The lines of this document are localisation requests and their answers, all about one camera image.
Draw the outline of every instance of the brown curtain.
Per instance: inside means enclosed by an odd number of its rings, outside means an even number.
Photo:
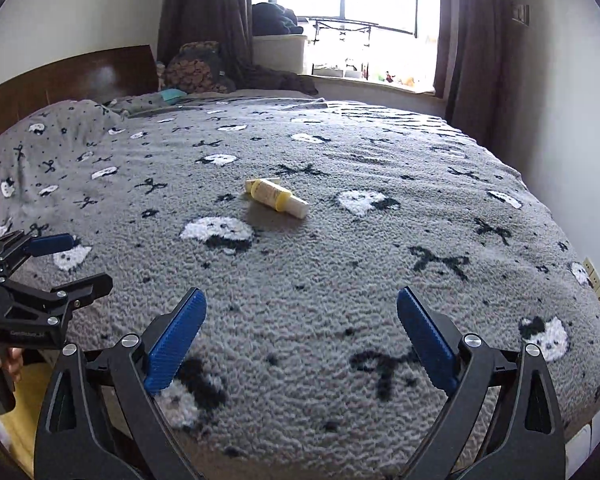
[[[238,89],[296,90],[315,95],[310,77],[253,65],[251,0],[164,0],[158,60],[164,64],[192,41],[218,41],[226,75]]]
[[[511,0],[460,0],[458,49],[446,119],[490,145],[499,101]]]

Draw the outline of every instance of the white storage box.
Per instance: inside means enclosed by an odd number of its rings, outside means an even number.
[[[300,34],[254,36],[253,63],[273,70],[305,73],[304,47],[308,38]]]

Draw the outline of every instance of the human hand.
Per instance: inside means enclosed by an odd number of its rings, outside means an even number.
[[[23,350],[21,348],[9,348],[7,359],[0,359],[0,368],[8,372],[13,378],[14,383],[19,383],[22,379],[22,367],[24,366]]]

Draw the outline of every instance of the window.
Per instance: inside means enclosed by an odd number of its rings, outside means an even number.
[[[280,4],[299,17],[312,41],[313,73],[433,87],[440,0],[252,1]]]

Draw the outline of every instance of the fuzzy bedspread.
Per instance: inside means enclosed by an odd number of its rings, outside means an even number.
[[[445,402],[398,322],[405,285],[491,346],[541,346],[567,437],[589,422],[600,305],[520,175],[438,118],[285,95],[62,102],[20,121],[0,136],[0,235],[76,239],[16,278],[113,276],[75,314],[83,349],[205,292],[157,401],[211,480],[394,478]],[[267,176],[310,202],[306,220],[244,197]]]

